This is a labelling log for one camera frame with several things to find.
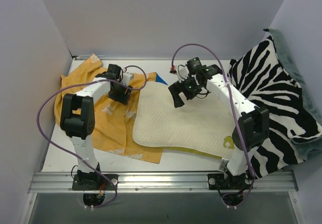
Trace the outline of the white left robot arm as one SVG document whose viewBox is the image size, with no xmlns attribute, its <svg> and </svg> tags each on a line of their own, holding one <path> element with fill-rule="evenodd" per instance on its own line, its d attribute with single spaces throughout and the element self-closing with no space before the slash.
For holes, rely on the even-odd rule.
<svg viewBox="0 0 322 224">
<path fill-rule="evenodd" d="M 92 143 L 96 123 L 95 103 L 107 96 L 126 105 L 133 89 L 130 85 L 133 79 L 132 73 L 116 64 L 110 64 L 105 72 L 96 75 L 85 88 L 63 96 L 60 128 L 65 131 L 74 147 L 78 162 L 77 182 L 90 189 L 99 188 L 103 181 Z"/>
</svg>

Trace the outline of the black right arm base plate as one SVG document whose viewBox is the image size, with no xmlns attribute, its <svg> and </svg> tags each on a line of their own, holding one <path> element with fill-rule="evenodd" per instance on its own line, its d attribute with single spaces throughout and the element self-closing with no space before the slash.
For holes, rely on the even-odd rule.
<svg viewBox="0 0 322 224">
<path fill-rule="evenodd" d="M 230 173 L 210 173 L 207 175 L 210 190 L 246 190 L 251 186 L 251 178 L 247 174 L 233 176 Z"/>
</svg>

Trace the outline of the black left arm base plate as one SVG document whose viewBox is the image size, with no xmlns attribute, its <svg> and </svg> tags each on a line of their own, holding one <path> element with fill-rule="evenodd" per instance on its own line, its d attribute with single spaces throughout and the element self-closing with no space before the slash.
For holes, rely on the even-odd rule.
<svg viewBox="0 0 322 224">
<path fill-rule="evenodd" d="M 104 174 L 112 184 L 97 173 L 77 173 L 73 177 L 71 189 L 74 191 L 115 190 L 118 184 L 117 174 Z"/>
</svg>

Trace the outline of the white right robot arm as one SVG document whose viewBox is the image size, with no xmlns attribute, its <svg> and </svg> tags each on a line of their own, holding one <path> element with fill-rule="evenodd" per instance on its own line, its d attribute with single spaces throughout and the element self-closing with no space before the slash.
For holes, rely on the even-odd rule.
<svg viewBox="0 0 322 224">
<path fill-rule="evenodd" d="M 255 171 L 251 166 L 251 158 L 255 151 L 269 136 L 269 111 L 249 101 L 229 82 L 221 63 L 203 65 L 195 57 L 185 65 L 172 65 L 170 73 L 178 80 L 169 86 L 174 107 L 180 108 L 184 101 L 194 99 L 202 90 L 216 96 L 223 104 L 231 108 L 235 122 L 232 140 L 235 145 L 232 157 L 227 163 L 229 172 L 223 175 L 223 182 L 228 188 L 235 188 L 241 182 L 241 174 Z"/>
</svg>

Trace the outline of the yellow pillowcase with blue lining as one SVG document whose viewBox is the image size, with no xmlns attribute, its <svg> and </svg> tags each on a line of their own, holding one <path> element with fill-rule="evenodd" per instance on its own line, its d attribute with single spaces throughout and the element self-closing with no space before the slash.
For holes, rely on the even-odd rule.
<svg viewBox="0 0 322 224">
<path fill-rule="evenodd" d="M 89 83 L 94 77 L 105 71 L 102 61 L 92 54 L 68 76 L 61 76 L 63 88 L 71 86 L 56 96 L 54 116 L 60 123 L 63 96 L 82 89 L 81 83 Z M 93 147 L 109 153 L 158 164 L 163 154 L 160 148 L 140 146 L 133 139 L 133 127 L 138 108 L 140 91 L 130 94 L 127 105 L 115 102 L 107 96 L 95 103 L 95 129 L 92 134 Z"/>
</svg>

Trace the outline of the cream quilted pillow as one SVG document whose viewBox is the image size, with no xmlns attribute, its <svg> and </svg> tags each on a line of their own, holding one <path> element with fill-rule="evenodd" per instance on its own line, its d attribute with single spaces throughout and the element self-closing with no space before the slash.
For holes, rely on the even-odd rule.
<svg viewBox="0 0 322 224">
<path fill-rule="evenodd" d="M 231 108 L 212 94 L 184 103 L 175 108 L 167 85 L 148 82 L 139 95 L 134 141 L 145 147 L 231 158 L 235 148 Z"/>
</svg>

